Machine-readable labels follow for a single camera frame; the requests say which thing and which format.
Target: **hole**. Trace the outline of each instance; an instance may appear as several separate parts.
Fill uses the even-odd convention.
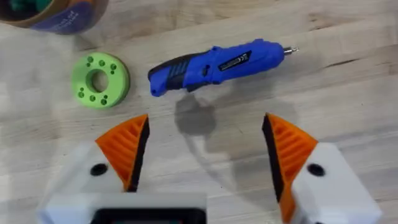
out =
[[[103,175],[108,170],[108,166],[106,164],[97,164],[93,166],[90,170],[90,174],[94,177]]]
[[[323,177],[325,175],[325,170],[321,165],[318,164],[310,164],[307,166],[307,170],[309,173],[312,175],[315,175],[317,177]]]
[[[91,76],[91,86],[98,93],[102,93],[108,87],[108,76],[104,71],[97,70]]]

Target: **blue label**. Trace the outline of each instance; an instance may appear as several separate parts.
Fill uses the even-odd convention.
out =
[[[92,17],[93,6],[84,1],[33,25],[31,29],[58,34],[74,34],[86,29]]]

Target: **black screw hole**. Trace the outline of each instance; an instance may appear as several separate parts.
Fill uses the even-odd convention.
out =
[[[90,174],[94,177],[103,175],[108,171],[108,166],[106,164],[97,164],[93,166],[90,170]]]
[[[318,164],[310,164],[307,166],[307,170],[309,173],[312,175],[315,175],[317,177],[323,177],[325,175],[325,170],[321,165]]]

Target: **screwdriver label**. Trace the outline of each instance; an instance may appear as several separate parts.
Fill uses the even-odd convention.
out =
[[[232,58],[231,60],[228,60],[227,62],[222,63],[221,65],[218,66],[218,69],[220,71],[225,71],[229,68],[233,68],[237,65],[241,65],[244,62],[247,62],[250,59],[250,55],[251,55],[251,50],[243,53],[235,58]]]

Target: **green object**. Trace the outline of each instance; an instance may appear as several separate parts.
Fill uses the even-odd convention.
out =
[[[108,86],[102,92],[93,86],[93,75],[104,72]],[[79,59],[73,68],[72,92],[85,106],[109,108],[118,104],[127,95],[130,76],[124,64],[109,54],[92,53]]]
[[[43,11],[49,4],[52,2],[52,0],[36,0],[36,10],[39,12]]]
[[[11,6],[11,10],[14,12],[26,12],[31,8],[35,8],[36,11],[41,12],[49,4],[52,0],[10,0],[9,4]]]

